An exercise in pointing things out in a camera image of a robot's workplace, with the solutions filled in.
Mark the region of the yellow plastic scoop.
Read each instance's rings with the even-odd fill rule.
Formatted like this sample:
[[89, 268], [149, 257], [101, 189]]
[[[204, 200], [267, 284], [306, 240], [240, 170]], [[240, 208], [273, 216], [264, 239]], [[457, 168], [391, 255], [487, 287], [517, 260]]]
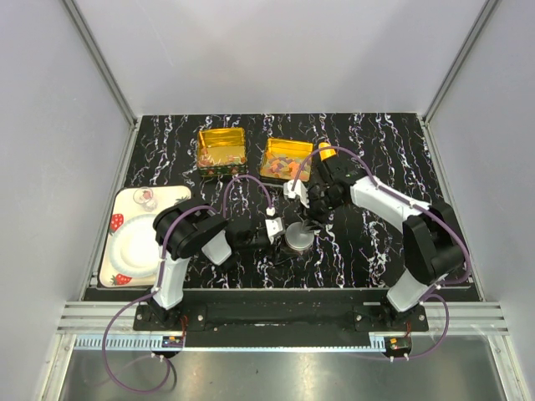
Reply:
[[318, 150], [322, 162], [338, 155], [338, 151], [328, 142], [321, 142], [318, 145]]

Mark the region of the white jar lid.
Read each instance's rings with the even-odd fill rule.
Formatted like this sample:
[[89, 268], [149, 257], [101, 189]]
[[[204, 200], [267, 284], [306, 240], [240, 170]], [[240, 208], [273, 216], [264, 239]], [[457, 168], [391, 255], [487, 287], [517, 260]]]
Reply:
[[294, 222], [288, 226], [284, 237], [287, 245], [305, 247], [313, 244], [315, 235], [302, 222]]

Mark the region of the gold tin with lollipops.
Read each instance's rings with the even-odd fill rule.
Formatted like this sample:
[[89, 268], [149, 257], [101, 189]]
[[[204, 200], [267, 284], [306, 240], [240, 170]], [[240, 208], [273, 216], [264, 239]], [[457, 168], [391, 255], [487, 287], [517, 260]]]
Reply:
[[247, 172], [245, 129], [200, 130], [196, 166], [202, 177], [239, 175]]

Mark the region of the gold tin with gummies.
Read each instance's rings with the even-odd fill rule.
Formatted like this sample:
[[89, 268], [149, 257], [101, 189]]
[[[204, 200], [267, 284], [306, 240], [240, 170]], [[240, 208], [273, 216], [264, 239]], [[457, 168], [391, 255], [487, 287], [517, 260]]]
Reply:
[[270, 138], [262, 155], [259, 175], [275, 181], [292, 180], [312, 151], [310, 142]]

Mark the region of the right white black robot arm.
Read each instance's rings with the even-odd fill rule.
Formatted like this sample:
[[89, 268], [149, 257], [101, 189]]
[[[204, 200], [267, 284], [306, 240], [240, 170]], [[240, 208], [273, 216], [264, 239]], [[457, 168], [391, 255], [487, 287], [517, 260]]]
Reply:
[[307, 219], [324, 223], [330, 212], [353, 204], [388, 222], [402, 234], [405, 271], [385, 296], [380, 309], [384, 328], [398, 331], [409, 310], [431, 286], [467, 265], [469, 256], [456, 214], [444, 201], [415, 200], [370, 177], [363, 168], [349, 170], [335, 153], [320, 155], [322, 183], [308, 189]]

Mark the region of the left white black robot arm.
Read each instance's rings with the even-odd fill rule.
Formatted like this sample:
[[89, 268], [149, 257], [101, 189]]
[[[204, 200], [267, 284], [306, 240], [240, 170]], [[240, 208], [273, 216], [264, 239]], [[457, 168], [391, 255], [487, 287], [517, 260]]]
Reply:
[[174, 329], [180, 322], [177, 305], [183, 299], [192, 257], [202, 254], [227, 272], [242, 255], [267, 251], [274, 243], [266, 228], [252, 229], [243, 221], [229, 221], [207, 203], [195, 199], [164, 209], [154, 219], [153, 228], [161, 264], [151, 290], [157, 305], [150, 318], [164, 331]]

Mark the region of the clear plastic jar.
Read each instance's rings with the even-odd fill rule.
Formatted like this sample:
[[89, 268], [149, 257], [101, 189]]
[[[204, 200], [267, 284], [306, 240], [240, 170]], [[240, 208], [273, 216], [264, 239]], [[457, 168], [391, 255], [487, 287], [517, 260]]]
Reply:
[[284, 251], [289, 257], [301, 257], [307, 254], [311, 249], [312, 249], [312, 246], [294, 247], [294, 246], [287, 245]]

